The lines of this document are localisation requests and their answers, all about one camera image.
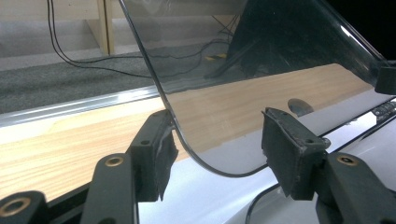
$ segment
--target black cable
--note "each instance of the black cable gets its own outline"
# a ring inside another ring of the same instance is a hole
[[[278,184],[275,184],[275,185],[273,185],[271,188],[263,190],[260,194],[258,194],[258,195],[253,199],[253,201],[251,202],[251,204],[250,204],[250,206],[249,206],[249,208],[248,208],[248,210],[247,210],[247,216],[246,216],[246,218],[245,218],[245,224],[249,224],[249,223],[250,223],[251,214],[253,213],[253,209],[254,209],[254,207],[256,206],[256,203],[257,203],[263,196],[265,196],[267,193],[271,192],[272,190],[274,190],[274,189],[276,189],[276,188],[278,188],[278,187],[279,187],[279,185],[278,185]]]
[[[66,59],[68,59],[70,62],[73,62],[73,63],[97,63],[97,62],[101,62],[101,61],[104,61],[104,60],[111,60],[111,59],[143,58],[143,56],[139,55],[139,56],[113,56],[113,57],[107,57],[107,58],[104,58],[104,59],[98,59],[98,60],[93,60],[93,61],[75,61],[75,60],[70,59],[69,57],[67,57],[66,54],[64,54],[64,51],[62,50],[62,48],[61,48],[61,46],[59,44],[58,37],[56,35],[55,10],[54,10],[54,7],[53,7],[53,0],[50,0],[50,1],[51,1],[51,11],[52,11],[52,30],[53,30],[53,36],[55,37],[55,43],[58,46],[58,49],[62,53],[62,55]]]
[[[233,32],[228,28],[231,24],[231,22],[234,20],[236,16],[233,16],[233,18],[231,19],[231,21],[227,24],[224,25],[221,21],[219,21],[215,16],[212,16],[213,19],[215,19],[216,22],[218,22],[223,28],[221,30],[219,30],[219,33],[223,33],[224,30],[227,30],[226,34],[227,35],[232,35]]]
[[[64,60],[66,63],[68,63],[68,64],[70,64],[70,65],[73,65],[73,66],[75,66],[75,67],[78,67],[78,68],[100,69],[100,70],[107,70],[107,71],[110,71],[110,72],[120,73],[120,74],[127,75],[127,76],[132,76],[132,77],[152,78],[152,77],[146,77],[146,76],[141,76],[141,75],[137,75],[137,74],[126,73],[126,72],[122,72],[122,71],[115,70],[115,69],[111,69],[111,68],[104,68],[104,67],[97,67],[97,66],[81,66],[81,65],[76,64],[76,63],[95,63],[95,61],[92,61],[92,62],[77,62],[77,61],[73,61],[73,60],[69,59],[69,58],[64,54],[64,52],[62,51],[62,49],[61,49],[61,47],[60,47],[60,45],[59,45],[59,42],[58,42],[58,40],[57,40],[57,38],[56,38],[53,0],[47,0],[47,7],[48,7],[49,35],[50,35],[50,40],[51,40],[52,47],[53,47],[53,49],[55,50],[56,54],[57,54],[62,60]],[[53,26],[54,26],[54,27],[53,27],[53,31],[52,31],[52,27],[51,27],[51,19],[50,19],[50,16],[51,16],[51,15],[52,15],[52,24],[53,24]],[[59,53],[59,51],[56,49],[55,43],[54,43],[54,39],[56,40],[56,43],[57,43],[57,45],[58,45],[58,48],[59,48],[60,52],[61,52],[64,56],[62,56],[62,55]],[[97,62],[101,62],[101,61],[103,61],[103,60],[109,60],[109,59],[115,59],[115,58],[117,58],[117,57],[106,58],[106,59],[100,59],[100,60],[96,60],[96,61],[97,61]]]
[[[212,44],[226,44],[226,45],[229,45],[229,43],[226,42],[226,41],[223,40],[223,39],[213,39],[213,40],[211,40],[209,43],[204,44],[204,45],[201,47],[200,50],[198,50],[197,52],[195,52],[195,53],[193,53],[193,54],[190,54],[190,55],[178,56],[178,57],[177,57],[177,56],[172,56],[172,55],[157,55],[157,56],[151,56],[151,57],[154,57],[154,58],[155,58],[155,57],[158,57],[158,58],[186,59],[186,58],[190,58],[190,57],[197,56],[197,55],[200,56],[200,57],[199,57],[199,60],[198,60],[198,62],[197,62],[197,64],[196,64],[194,67],[190,68],[189,70],[184,71],[184,72],[178,72],[178,73],[175,73],[175,74],[172,74],[172,75],[168,75],[168,76],[163,76],[163,77],[175,77],[175,76],[179,76],[179,75],[183,75],[183,74],[189,73],[190,71],[192,71],[192,70],[194,70],[195,68],[197,68],[197,67],[201,64],[201,62],[202,62],[202,53],[204,52],[205,49],[207,49],[207,48],[208,48],[209,46],[211,46]]]

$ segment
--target aluminum strip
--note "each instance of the aluminum strip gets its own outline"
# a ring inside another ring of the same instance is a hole
[[[125,104],[158,96],[159,93],[157,91],[157,88],[155,86],[149,86],[130,91],[120,91],[82,100],[61,103],[57,105],[41,106],[34,109],[27,109],[0,115],[0,127],[6,127],[39,119],[48,119],[64,115],[76,114],[111,105]]]

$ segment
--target metal grommet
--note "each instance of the metal grommet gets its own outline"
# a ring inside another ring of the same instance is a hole
[[[31,200],[30,198],[22,197],[17,198],[0,207],[0,217],[10,217],[23,211],[27,206],[29,206]]]
[[[348,165],[348,166],[358,165],[358,162],[355,159],[348,157],[346,155],[337,157],[337,160],[345,165]]]
[[[123,157],[112,157],[105,162],[106,166],[118,166],[123,163]]]

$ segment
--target transparent plastic shield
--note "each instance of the transparent plastic shield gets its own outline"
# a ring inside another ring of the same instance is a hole
[[[336,118],[317,134],[361,113],[382,60],[320,1],[120,2],[185,148],[221,175],[265,167],[267,106]]]

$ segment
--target wooden board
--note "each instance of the wooden board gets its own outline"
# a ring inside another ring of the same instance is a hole
[[[0,198],[41,190],[52,200],[92,179],[104,156],[125,152],[160,98],[0,129]],[[178,160],[188,155],[177,141]]]
[[[97,0],[54,0],[58,21],[99,19]],[[0,0],[0,21],[46,21],[47,0]]]
[[[202,152],[261,129],[267,106],[290,112],[288,100],[298,98],[320,110],[371,88],[341,65],[330,64],[167,98],[188,144]]]

